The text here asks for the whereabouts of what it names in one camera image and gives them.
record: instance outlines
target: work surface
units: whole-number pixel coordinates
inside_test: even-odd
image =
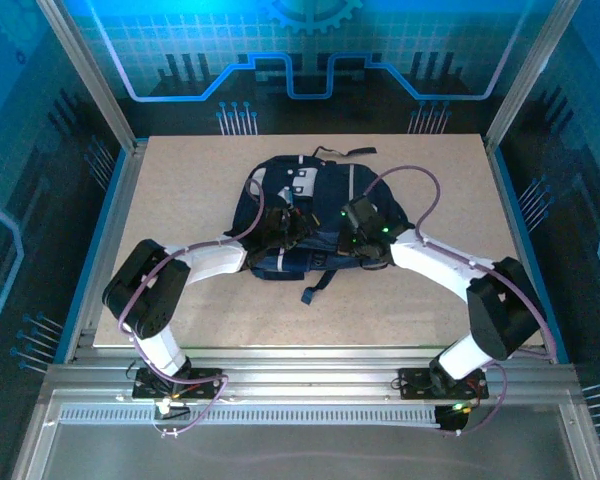
[[[152,137],[118,251],[115,270],[142,239],[187,245],[231,226],[244,182],[260,162],[311,154],[318,145],[347,152],[373,146],[377,155],[342,157],[377,173],[402,164],[430,169],[442,198],[423,231],[449,245],[499,260],[515,249],[479,135],[299,135]],[[415,222],[434,186],[419,172],[387,177]],[[466,305],[430,280],[397,267],[340,271],[312,305],[300,301],[320,273],[302,282],[265,282],[250,272],[187,287],[171,326],[183,346],[448,345],[468,332]],[[108,310],[95,344],[128,346]]]

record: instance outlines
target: backpack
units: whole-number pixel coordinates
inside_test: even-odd
[[[292,248],[266,248],[271,242],[264,241],[262,229],[265,221],[259,222],[256,230],[241,242],[247,251],[262,251],[256,260],[246,268],[263,280],[303,280],[311,270],[325,271],[314,287],[308,287],[302,295],[302,302],[309,305],[313,294],[323,290],[333,279],[337,270],[343,268],[363,268],[379,270],[390,262],[364,255],[342,252],[343,237],[348,231],[343,206],[361,196],[364,190],[377,178],[369,167],[356,163],[336,163],[316,156],[324,147],[318,147],[313,155],[279,155],[259,164],[249,178],[257,180],[264,191],[265,215],[273,210],[278,212],[292,205],[302,212],[304,218],[313,219],[311,234],[291,243]],[[361,148],[347,154],[335,152],[343,157],[377,153],[375,148]],[[233,218],[232,229],[226,235],[235,236],[246,230],[258,212],[259,190],[251,183],[240,196]],[[389,224],[409,224],[402,207],[395,201],[388,185],[381,180],[369,193],[368,199]],[[277,224],[280,216],[275,217]]]

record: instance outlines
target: enclosure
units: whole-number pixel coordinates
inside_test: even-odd
[[[423,228],[518,258],[557,361],[489,369],[469,425],[506,394],[503,408],[443,438],[411,428],[440,402],[392,380],[466,334],[453,293],[352,269],[306,306],[317,272],[223,275],[185,289],[172,327],[228,384],[200,426],[162,439],[155,402],[132,398],[139,357],[105,286],[145,238],[228,231],[256,165],[318,146],[375,147],[317,156],[377,173],[431,170],[442,195]],[[414,172],[387,184],[413,222],[435,195]],[[0,0],[0,478],[165,468],[600,478],[600,0]]]

